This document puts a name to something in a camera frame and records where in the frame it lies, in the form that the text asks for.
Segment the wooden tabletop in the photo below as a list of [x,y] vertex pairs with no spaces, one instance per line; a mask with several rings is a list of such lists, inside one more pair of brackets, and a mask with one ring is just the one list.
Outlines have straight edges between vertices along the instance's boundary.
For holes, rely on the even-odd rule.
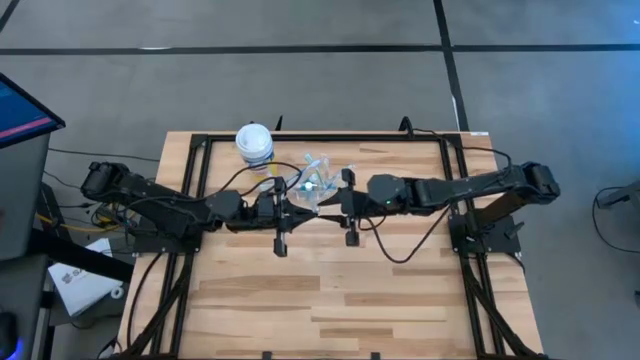
[[[191,134],[167,134],[158,183],[180,190]],[[491,147],[486,135],[461,135],[465,146]],[[435,143],[275,143],[279,161],[303,166],[307,152],[326,154],[334,171],[355,165],[359,190],[366,190],[373,174],[444,177]],[[453,149],[449,152],[457,176]],[[201,156],[198,154],[196,164]],[[465,157],[470,175],[496,170],[489,152],[466,150]],[[233,142],[215,143],[206,193],[219,189],[243,166]],[[191,189],[196,187],[198,169],[196,166]],[[254,183],[247,174],[230,188],[248,190]],[[494,198],[483,198],[476,204],[482,207]],[[379,232],[391,255],[405,257],[438,214],[387,219]],[[195,257],[181,358],[259,358],[262,351],[272,351],[276,359],[368,358],[371,352],[381,352],[387,359],[475,358],[459,259],[451,250],[446,222],[405,265],[389,262],[371,232],[360,233],[360,247],[346,247],[344,230],[323,220],[310,221],[288,234],[286,258],[272,253],[273,238],[273,231],[233,234],[221,229],[205,235]],[[152,258],[147,254],[137,259],[132,289]],[[166,258],[164,255],[156,263],[141,290],[132,338],[157,309]],[[488,262],[498,309],[525,344],[541,352],[522,269],[501,254],[490,255]],[[130,292],[125,314],[132,297]],[[487,350],[492,351],[488,320],[482,310],[481,318]],[[120,326],[123,346],[127,319],[128,315],[124,316]],[[164,333],[164,351],[169,348],[173,319],[172,311]]]

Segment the computer screen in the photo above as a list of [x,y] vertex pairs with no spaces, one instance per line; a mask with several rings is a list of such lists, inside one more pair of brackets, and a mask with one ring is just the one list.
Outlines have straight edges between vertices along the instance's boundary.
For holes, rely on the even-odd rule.
[[0,74],[0,148],[64,125],[49,109]]

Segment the gray floor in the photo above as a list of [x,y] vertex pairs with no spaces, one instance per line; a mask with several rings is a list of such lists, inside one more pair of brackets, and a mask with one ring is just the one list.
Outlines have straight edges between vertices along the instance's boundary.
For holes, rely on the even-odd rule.
[[[0,1],[0,10],[9,1]],[[635,1],[445,0],[452,42],[640,42]],[[21,0],[0,47],[87,48],[288,44],[434,44],[422,0]],[[552,167],[554,204],[518,213],[527,282],[548,354],[635,359],[640,255],[600,242],[591,200],[640,175],[640,54],[456,54],[470,129],[489,131],[515,162]],[[296,54],[5,56],[6,73],[63,117],[52,146],[159,157],[169,130],[232,130],[248,121],[286,129],[457,129],[442,55]],[[78,184],[92,158],[51,154],[47,170]],[[153,164],[129,161],[153,176]],[[60,202],[77,191],[50,179]],[[71,216],[85,216],[68,211]],[[640,249],[627,205],[598,215],[610,241]],[[95,356],[117,321],[63,328],[54,358]]]

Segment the metal bracket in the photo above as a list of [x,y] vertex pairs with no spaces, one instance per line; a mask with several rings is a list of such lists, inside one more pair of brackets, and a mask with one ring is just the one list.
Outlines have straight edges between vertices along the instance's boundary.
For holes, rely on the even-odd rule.
[[280,115],[280,118],[278,119],[278,123],[276,124],[276,128],[273,129],[274,131],[280,131],[282,130],[282,115]]
[[404,116],[402,120],[400,120],[400,127],[398,128],[398,131],[407,131],[407,137],[409,139],[413,140],[415,137],[415,134],[413,133],[413,124],[411,124],[411,120],[408,116]]
[[521,251],[517,231],[524,223],[515,224],[512,216],[507,216],[492,224],[480,235],[469,234],[467,217],[452,215],[449,217],[449,231],[451,232],[451,247],[454,251],[464,249],[467,253],[508,253]]
[[189,148],[197,148],[198,146],[202,145],[202,143],[204,143],[208,138],[209,136],[207,134],[192,134],[191,141],[189,142]]
[[202,244],[202,233],[177,239],[158,234],[153,223],[146,218],[140,220],[137,228],[131,229],[130,234],[135,236],[133,244],[134,253],[174,253],[189,254],[199,252]]

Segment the cable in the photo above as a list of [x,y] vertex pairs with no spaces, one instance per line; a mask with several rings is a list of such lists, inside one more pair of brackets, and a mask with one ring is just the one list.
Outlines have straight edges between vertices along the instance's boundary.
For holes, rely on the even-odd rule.
[[295,166],[295,165],[291,165],[289,163],[285,163],[285,162],[281,162],[281,161],[269,161],[269,162],[266,162],[266,163],[263,163],[263,164],[259,164],[259,165],[247,166],[247,167],[244,167],[244,168],[238,170],[235,174],[233,174],[233,176],[231,176],[231,178],[227,181],[226,184],[222,185],[220,190],[216,191],[216,193],[219,193],[221,191],[226,190],[226,188],[229,187],[229,185],[231,185],[233,180],[235,180],[238,177],[238,175],[242,174],[243,172],[245,172],[247,170],[250,170],[250,169],[263,167],[263,166],[266,166],[266,165],[282,165],[282,166],[286,166],[288,168],[291,168],[291,169],[295,170],[298,173],[298,178],[296,179],[296,182],[293,183],[291,186],[287,187],[287,189],[285,191],[288,191],[293,186],[295,186],[295,184],[297,184],[298,181],[300,181],[300,178],[302,177],[302,170],[300,170],[300,168]]
[[607,246],[609,246],[610,248],[616,249],[618,251],[626,252],[626,253],[640,254],[640,250],[623,249],[621,247],[617,247],[617,246],[611,244],[610,242],[608,242],[604,238],[604,236],[602,236],[602,233],[600,232],[600,228],[598,227],[598,222],[596,221],[596,205],[597,205],[597,202],[598,202],[598,196],[600,196],[600,194],[602,194],[605,191],[617,190],[617,189],[622,189],[622,186],[611,186],[611,187],[604,188],[604,189],[598,191],[596,196],[593,197],[593,204],[591,204],[591,219],[593,220],[593,227],[596,229],[596,233],[598,234],[598,237],[600,238],[600,240],[602,240],[602,242],[607,244]]
[[142,289],[142,285],[144,284],[145,280],[147,280],[147,276],[149,276],[149,272],[151,271],[151,268],[153,268],[153,265],[155,265],[158,259],[160,259],[160,256],[162,256],[162,253],[158,253],[158,255],[156,255],[156,257],[154,257],[153,260],[151,260],[151,262],[149,263],[149,266],[147,266],[147,269],[144,271],[144,274],[142,274],[142,278],[140,278],[140,283],[138,283],[136,292],[133,295],[133,300],[131,301],[131,309],[129,309],[129,323],[127,324],[127,347],[128,348],[131,347],[131,326],[133,324],[133,312],[136,309],[136,303],[138,302],[140,289]]
[[145,157],[141,157],[141,156],[134,156],[134,155],[120,155],[120,154],[91,153],[91,152],[86,152],[86,151],[62,150],[62,149],[56,149],[56,148],[49,148],[49,151],[59,152],[59,153],[64,153],[64,154],[73,154],[73,155],[89,155],[89,156],[119,157],[119,158],[134,159],[134,160],[142,160],[142,161],[149,161],[149,162],[160,162],[160,160],[158,160],[158,159],[151,159],[151,158],[145,158]]
[[[360,225],[360,221],[361,221],[361,220],[362,220],[361,218],[360,218],[360,219],[358,219],[358,229],[359,229],[360,231],[369,231],[369,230],[373,230],[373,227],[363,228],[363,227]],[[385,215],[385,216],[382,218],[382,220],[380,220],[380,222],[379,222],[375,227],[377,228],[377,227],[379,227],[380,225],[382,225],[382,223],[383,223],[385,220],[387,220],[387,215]]]
[[[43,202],[38,202],[38,204],[45,205],[45,206],[48,205],[48,204],[43,203]],[[73,208],[88,209],[88,208],[92,207],[93,205],[97,205],[97,204],[98,203],[85,202],[85,203],[78,204],[78,205],[58,205],[57,207],[60,208],[60,209],[73,209]]]
[[258,186],[266,183],[267,181],[275,181],[276,179],[277,179],[277,177],[275,177],[275,176],[269,176],[268,178],[262,179],[262,180],[258,181],[255,185],[253,185],[253,187],[251,189],[249,189],[249,190],[243,192],[242,194],[240,194],[240,196],[247,196],[247,195],[251,194],[255,189],[257,189]]
[[62,219],[63,219],[63,220],[65,220],[65,221],[66,221],[66,220],[71,220],[71,221],[77,221],[77,222],[79,222],[79,223],[83,223],[83,224],[87,224],[87,225],[93,225],[93,226],[95,226],[94,224],[92,224],[92,223],[91,223],[91,222],[89,222],[89,221],[82,220],[82,219],[78,219],[78,218],[74,218],[74,217],[71,217],[71,216],[66,216],[66,215],[64,215],[64,216],[62,217]]
[[66,187],[70,187],[70,188],[72,188],[72,189],[80,190],[80,186],[72,185],[72,184],[67,184],[66,182],[64,182],[64,181],[60,180],[60,178],[59,178],[59,177],[57,177],[57,176],[55,176],[55,175],[51,174],[50,172],[47,172],[47,170],[42,170],[42,172],[43,172],[43,173],[45,173],[46,175],[51,176],[52,178],[54,178],[54,180],[56,180],[57,182],[59,182],[60,184],[62,184],[62,185],[64,185],[64,186],[66,186]]
[[527,273],[527,269],[524,267],[524,263],[522,262],[522,260],[520,260],[518,255],[516,255],[515,253],[505,253],[505,254],[507,254],[508,257],[512,258],[513,261],[517,262],[518,265],[520,265],[520,267],[522,268],[523,274]]
[[76,323],[73,322],[73,320],[71,322],[69,322],[71,324],[71,326],[73,326],[74,328],[78,329],[78,330],[89,330],[91,328],[93,328],[98,322],[100,322],[100,320],[104,320],[104,319],[117,319],[121,317],[121,314],[113,314],[113,315],[105,315],[105,316],[100,316],[94,319],[89,325],[87,326],[82,326],[82,325],[78,325]]
[[364,219],[367,220],[369,222],[369,224],[371,225],[371,230],[373,230],[373,233],[376,236],[376,241],[378,241],[378,245],[380,245],[380,250],[382,250],[382,253],[384,254],[384,256],[389,259],[389,261],[391,261],[392,263],[395,264],[405,264],[407,262],[409,262],[409,260],[411,260],[411,258],[413,257],[413,255],[415,255],[418,250],[420,250],[420,248],[422,247],[422,245],[424,244],[424,242],[427,240],[427,238],[429,238],[429,235],[431,235],[431,233],[433,232],[433,230],[435,230],[436,226],[438,226],[438,224],[440,223],[440,221],[442,221],[442,219],[444,218],[444,216],[447,214],[447,212],[449,211],[449,209],[451,209],[451,205],[447,205],[447,207],[442,211],[442,214],[440,214],[440,216],[438,217],[438,219],[436,220],[435,223],[433,223],[433,225],[431,225],[431,227],[429,228],[429,230],[427,231],[426,234],[424,234],[424,236],[422,237],[422,240],[420,240],[420,242],[418,242],[418,244],[413,248],[413,250],[411,250],[411,253],[409,253],[409,255],[402,259],[402,260],[397,260],[394,259],[393,257],[391,257],[391,255],[389,255],[389,253],[387,252],[387,249],[384,248],[384,245],[382,244],[382,241],[380,240],[380,234],[378,234],[378,229],[376,225],[373,225],[373,221],[371,221],[370,218],[365,217]]
[[487,152],[492,152],[494,154],[498,154],[500,156],[503,156],[505,159],[507,159],[507,166],[506,169],[507,171],[504,173],[503,176],[501,176],[501,178],[496,179],[496,180],[491,180],[489,183],[487,183],[487,185],[483,186],[481,189],[484,190],[487,187],[493,185],[493,183],[501,181],[503,179],[505,179],[507,176],[509,176],[509,174],[511,174],[511,166],[513,165],[513,162],[511,160],[511,156],[509,156],[509,154],[500,151],[500,150],[496,150],[496,149],[489,149],[489,148],[482,148],[482,147],[477,147],[477,146],[458,146],[454,143],[452,143],[451,141],[449,141],[446,137],[436,133],[433,130],[428,130],[428,129],[417,129],[414,128],[414,131],[422,131],[422,132],[426,132],[426,133],[430,133],[433,136],[435,136],[436,138],[442,140],[442,141],[446,141],[449,145],[453,146],[453,148],[458,149],[458,150],[480,150],[480,151],[487,151]]
[[[46,216],[40,215],[38,213],[36,213],[36,217],[40,220],[40,221],[44,221],[47,224],[52,224],[54,223],[53,220],[49,219]],[[80,232],[88,232],[88,233],[105,233],[105,232],[110,232],[113,230],[116,230],[120,227],[120,225],[117,226],[112,226],[112,227],[108,227],[108,228],[104,228],[104,229],[92,229],[92,228],[85,228],[85,227],[79,227],[79,226],[73,226],[73,225],[68,225],[68,224],[60,224],[61,227],[69,229],[69,230],[73,230],[73,231],[80,231]]]

